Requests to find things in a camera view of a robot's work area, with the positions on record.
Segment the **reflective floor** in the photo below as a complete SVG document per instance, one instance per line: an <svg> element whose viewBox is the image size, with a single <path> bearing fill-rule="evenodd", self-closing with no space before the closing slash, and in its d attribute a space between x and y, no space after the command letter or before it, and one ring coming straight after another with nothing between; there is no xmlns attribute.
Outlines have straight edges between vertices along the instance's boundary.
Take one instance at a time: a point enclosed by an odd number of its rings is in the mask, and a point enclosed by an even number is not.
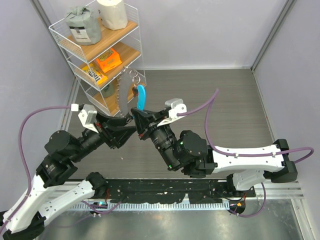
<svg viewBox="0 0 320 240"><path fill-rule="evenodd" d="M255 213L262 200L247 200L245 214ZM75 225L80 219L87 219ZM41 240L302 240L290 200L268 200L252 218L226 210L112 212L93 218L69 211L57 218Z"/></svg>

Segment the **white wall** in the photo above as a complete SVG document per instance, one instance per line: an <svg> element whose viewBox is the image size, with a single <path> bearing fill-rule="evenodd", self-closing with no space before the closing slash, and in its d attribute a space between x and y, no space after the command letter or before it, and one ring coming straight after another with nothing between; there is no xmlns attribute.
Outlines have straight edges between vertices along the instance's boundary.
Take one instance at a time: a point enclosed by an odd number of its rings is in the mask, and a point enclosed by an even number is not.
<svg viewBox="0 0 320 240"><path fill-rule="evenodd" d="M297 169L317 227L320 226L319 10L320 1L296 1L256 70L275 136L286 138L291 148L315 148L313 156L297 164ZM290 158L297 157L298 154L291 154Z"/></svg>
<svg viewBox="0 0 320 240"><path fill-rule="evenodd" d="M36 109L66 104L73 75L30 1L4 1L1 7L0 211L5 211L27 188L18 149L21 122ZM52 110L25 125L23 150L32 175L61 117L61 110Z"/></svg>
<svg viewBox="0 0 320 240"><path fill-rule="evenodd" d="M50 20L90 0L40 0ZM286 0L124 0L138 8L147 69L251 67Z"/></svg>

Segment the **shelf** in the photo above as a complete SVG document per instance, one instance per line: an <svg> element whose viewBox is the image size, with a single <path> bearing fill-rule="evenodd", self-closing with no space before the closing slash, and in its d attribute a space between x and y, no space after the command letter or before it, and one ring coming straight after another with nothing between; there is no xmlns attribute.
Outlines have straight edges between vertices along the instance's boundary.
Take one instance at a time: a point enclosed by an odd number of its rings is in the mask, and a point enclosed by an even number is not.
<svg viewBox="0 0 320 240"><path fill-rule="evenodd" d="M110 81L112 81L114 77L117 76L118 73L120 73L125 66L128 66L141 55L139 51L135 50L134 48L128 45L125 45L122 42L116 43L112 48L120 55L122 63L119 66L116 66L115 68L105 73L105 75L107 76L107 80L98 85L100 89L102 89ZM81 64L79 68L82 69L84 66L86 66L86 63Z"/></svg>
<svg viewBox="0 0 320 240"><path fill-rule="evenodd" d="M89 46L79 45L84 53L84 56L88 62L91 62L102 54L105 50L110 48L112 44L120 40L132 30L138 27L138 24L133 21L128 21L128 24L125 28L119 30L110 30L102 25L102 20L98 17L98 22L101 29L101 40L96 44ZM67 37L70 41L77 44L72 35Z"/></svg>
<svg viewBox="0 0 320 240"><path fill-rule="evenodd" d="M142 78L140 83L143 86L146 86L145 78L142 75L140 75L140 76ZM92 90L90 88L86 91L86 94L89 95L94 101L97 101L100 106L105 107L106 109L108 109L109 110L109 114L111 116L114 116L120 110L119 109L119 105L118 105L118 100L117 100L117 92L118 92L117 91L117 88L118 88L117 85L118 85L118 81L114 80L110 84L113 84L113 87L114 87L115 91L114 91L114 94L109 96L109 97L104 97L103 98L103 96L101 95L101 93L99 91ZM128 102L130 102L133 98L134 98L134 93L132 91L129 91L129 93L128 93Z"/></svg>

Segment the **wrapped roll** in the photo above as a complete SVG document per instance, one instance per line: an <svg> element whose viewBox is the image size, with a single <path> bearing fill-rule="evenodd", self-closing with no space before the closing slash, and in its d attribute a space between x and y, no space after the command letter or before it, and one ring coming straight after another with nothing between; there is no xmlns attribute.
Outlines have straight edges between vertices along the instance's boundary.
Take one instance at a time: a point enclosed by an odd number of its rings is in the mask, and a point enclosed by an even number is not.
<svg viewBox="0 0 320 240"><path fill-rule="evenodd" d="M124 29L128 24L123 0L97 0L102 24L108 29Z"/></svg>
<svg viewBox="0 0 320 240"><path fill-rule="evenodd" d="M71 7L65 14L65 22L77 44L92 45L101 40L100 26L90 7Z"/></svg>

